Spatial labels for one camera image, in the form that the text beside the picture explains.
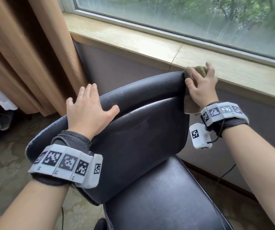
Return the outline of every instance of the curtain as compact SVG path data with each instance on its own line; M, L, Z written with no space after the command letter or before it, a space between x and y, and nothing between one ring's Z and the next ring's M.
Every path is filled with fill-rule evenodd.
M27 114L66 114L88 81L57 0L0 0L0 91Z

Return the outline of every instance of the patterned carpet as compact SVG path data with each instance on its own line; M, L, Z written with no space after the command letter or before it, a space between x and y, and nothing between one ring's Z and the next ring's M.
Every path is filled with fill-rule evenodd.
M0 139L0 215L31 179L27 173L31 164L24 154L27 144L58 118L58 115L44 118L34 114L32 120L22 120ZM214 193L215 183L212 180L196 173L194 176L235 230L275 229L257 202L222 185L218 185ZM93 230L97 220L104 217L102 206L91 205L73 188L70 188L63 208L64 230ZM61 229L61 217L60 211L56 229Z

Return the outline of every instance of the office chair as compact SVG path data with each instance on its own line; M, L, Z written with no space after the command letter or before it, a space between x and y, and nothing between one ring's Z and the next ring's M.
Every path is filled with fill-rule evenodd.
M100 97L103 110L117 104L120 113L92 140L90 150L103 156L98 186L76 188L93 205L103 204L109 229L232 229L176 156L189 134L184 93L183 72L172 72ZM26 148L28 159L34 162L67 128L63 116L41 131Z

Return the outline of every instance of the window frame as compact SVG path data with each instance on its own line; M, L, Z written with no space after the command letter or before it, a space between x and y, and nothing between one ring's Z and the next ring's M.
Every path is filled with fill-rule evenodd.
M93 12L89 12L89 11L85 11L85 10L78 10L78 9L76 9L74 0L61 0L61 1L63 3L65 12L68 12L68 13L82 15L82 16L85 16L88 18L92 18L92 19L96 19L99 21L122 26L125 28L145 32L145 33L159 36L162 38L171 39L171 40L185 43L188 45L204 48L207 50L215 51L215 52L226 54L229 56L249 60L252 62L264 64L264 65L271 66L271 67L275 67L275 59L273 59L273 58L245 52L245 51L234 49L234 48L227 47L227 46L221 46L221 45L211 43L211 42L205 42L205 41L194 39L194 38L191 38L188 36L182 36L182 35L178 35L175 33L163 31L160 29L155 29L155 28L151 28L148 26L143 26L143 25L139 25L136 23L128 22L125 20L116 19L116 18L113 18L110 16L100 15L98 13L93 13Z

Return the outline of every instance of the chair backrest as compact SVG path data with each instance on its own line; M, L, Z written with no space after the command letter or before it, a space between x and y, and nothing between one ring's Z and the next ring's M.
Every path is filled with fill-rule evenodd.
M113 90L100 97L103 110L117 104L120 113L92 140L103 156L99 184L79 192L102 204L185 146L189 115L184 114L183 72L165 73ZM34 161L45 146L68 128L64 116L41 131L27 146Z

